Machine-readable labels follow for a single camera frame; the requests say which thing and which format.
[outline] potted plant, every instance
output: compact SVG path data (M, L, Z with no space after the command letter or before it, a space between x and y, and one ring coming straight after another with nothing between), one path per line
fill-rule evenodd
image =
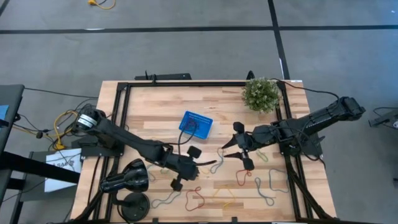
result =
M251 110L268 113L279 105L278 92L275 82L266 78L254 78L246 83L242 97Z

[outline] black lamp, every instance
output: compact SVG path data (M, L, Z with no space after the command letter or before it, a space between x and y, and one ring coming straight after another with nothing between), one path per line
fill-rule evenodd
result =
M121 212L125 219L137 222L148 214L150 203L148 197L141 193L148 190L149 178L144 162L136 159L130 162L120 174L111 175L100 183L101 191L114 193L112 203L121 205ZM124 200L118 200L118 190L128 189L133 193L127 195Z

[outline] wooden table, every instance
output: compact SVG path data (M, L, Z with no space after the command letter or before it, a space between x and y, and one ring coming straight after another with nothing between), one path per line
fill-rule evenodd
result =
M105 111L106 114L112 112L117 83L116 81L105 81L102 84L97 107ZM292 82L292 84L303 86L302 82ZM216 151L231 139L234 133L233 122L240 121L246 125L246 130L251 131L255 126L269 124L277 119L275 112L260 114L244 106L241 92L241 87L234 86L133 87L130 94L126 124L129 126L130 132L143 139L177 142L180 134L178 126L184 112L189 110L202 114L214 120L208 139L193 138L188 144L181 146L182 153L186 153L188 147L193 145L202 150L201 157L197 161L219 160L220 158ZM305 116L310 112L307 97L303 90L287 86L287 93L293 118ZM237 151L240 151L239 148L234 146L228 148L226 153ZM269 161L264 162L255 152L251 152L250 156L256 169L252 171L251 177L246 178L244 186L238 185L235 176L237 170L243 169L242 162L238 159L226 158L224 164L215 174L207 174L207 168L210 168L210 166L207 166L201 168L202 172L195 181L183 180L181 195L169 205L163 204L157 208L151 208L143 222L151 222L155 217L158 217L160 222L230 222L231 217L237 217L240 222L293 221L294 213L290 193L276 192L269 187L269 170L272 168L285 170L284 158L279 154L279 147L275 144L262 148L261 152L268 157ZM140 157L137 151L126 147L125 154L120 160L119 171L137 157ZM302 160L309 191L324 210L334 216L335 208L322 163L312 162L306 157L302 157ZM96 158L89 158L83 163L72 210L72 218L77 217L86 207L95 162ZM102 159L99 162L92 195L97 191L101 163ZM151 202L157 198L166 199L172 191L170 183L177 176L174 172L164 174L160 170L161 168L156 166L152 166L149 169L149 172L156 177L155 181L150 182L149 190L145 192ZM244 173L239 174L240 182L243 181L243 175ZM288 189L285 173L272 171L271 175L273 188ZM254 181L255 177L261 179L261 192L266 196L275 197L274 206L268 206L266 201L258 194ZM188 212L185 209L186 192L198 186L201 187L199 193L204 196L205 204L199 209ZM299 189L297 189L297 192L300 210L302 216L305 217L302 194ZM118 199L123 199L128 193L130 193L128 190L119 191ZM104 217L106 196L104 196L101 204L100 218ZM235 197L234 202L223 207L225 203L233 201L233 197ZM199 196L194 193L188 194L188 208L194 208L201 203L202 199ZM124 222L118 215L116 206L113 206L111 221Z

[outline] blue plastic basket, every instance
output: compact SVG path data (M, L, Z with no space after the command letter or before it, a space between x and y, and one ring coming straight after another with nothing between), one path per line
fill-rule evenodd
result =
M195 131L194 136L201 139L206 139L209 135L212 124L212 119L192 113L190 111L186 111L180 123L179 130L183 130L187 134L192 134L192 132Z

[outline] concrete floor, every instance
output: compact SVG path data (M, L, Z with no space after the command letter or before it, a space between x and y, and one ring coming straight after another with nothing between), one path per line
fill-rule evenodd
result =
M275 8L280 26L398 24L397 1L277 0ZM114 9L103 11L81 0L11 0L0 17L0 30L231 25L271 26L267 1L117 0ZM375 117L375 107L398 106L398 30L281 35L291 79L355 97L368 110L357 122L338 123L321 133L338 216L396 223L397 131L370 128L368 119ZM0 68L1 84L91 96L98 95L102 80L132 80L145 70L190 72L194 79L242 79L248 70L257 77L282 77L273 31L0 35ZM312 110L334 100L307 96ZM19 111L48 128L81 100L26 90ZM6 150L28 156L47 148L46 140L13 131ZM15 192L7 191L6 197ZM56 198L26 203L20 223L60 222L71 204L72 199ZM13 200L3 203L0 223L8 222L13 205Z

